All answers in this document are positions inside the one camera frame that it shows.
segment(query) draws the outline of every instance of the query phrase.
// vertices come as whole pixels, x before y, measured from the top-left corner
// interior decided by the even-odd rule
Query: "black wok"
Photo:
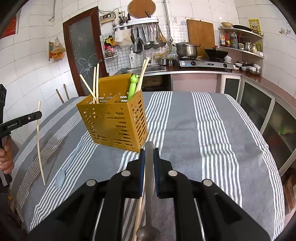
[[[217,50],[216,48],[213,49],[205,49],[205,52],[209,57],[212,58],[225,58],[228,54],[226,51]]]

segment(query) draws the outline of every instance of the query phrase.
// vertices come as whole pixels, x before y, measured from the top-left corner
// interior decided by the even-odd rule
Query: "striped tablecloth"
[[[67,101],[41,124],[46,186],[38,164],[36,131],[15,157],[11,189],[29,231],[88,179],[110,179],[138,157],[92,141],[76,107],[81,99]],[[147,140],[159,148],[161,158],[189,179],[213,180],[275,239],[284,224],[281,180],[268,145],[245,111],[230,96],[216,93],[145,92],[143,101]],[[71,160],[62,188],[56,189],[58,171]],[[127,199],[123,240],[131,240],[135,208],[135,200]],[[154,196],[153,214],[161,240],[175,240],[173,201]]]

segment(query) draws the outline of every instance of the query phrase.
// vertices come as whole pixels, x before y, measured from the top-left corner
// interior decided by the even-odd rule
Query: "yellow utensil holder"
[[[92,95],[77,104],[84,124],[98,144],[140,152],[148,131],[142,91],[127,102],[131,74],[99,79],[99,104]]]

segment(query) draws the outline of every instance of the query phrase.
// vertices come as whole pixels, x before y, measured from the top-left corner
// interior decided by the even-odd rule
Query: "pot lid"
[[[198,47],[198,45],[191,44],[189,42],[176,43],[176,46],[193,46],[193,47]]]

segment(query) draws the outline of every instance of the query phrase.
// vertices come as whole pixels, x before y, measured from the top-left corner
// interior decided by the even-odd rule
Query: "yellow poster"
[[[253,33],[261,36],[259,19],[249,19],[249,28],[253,30]]]

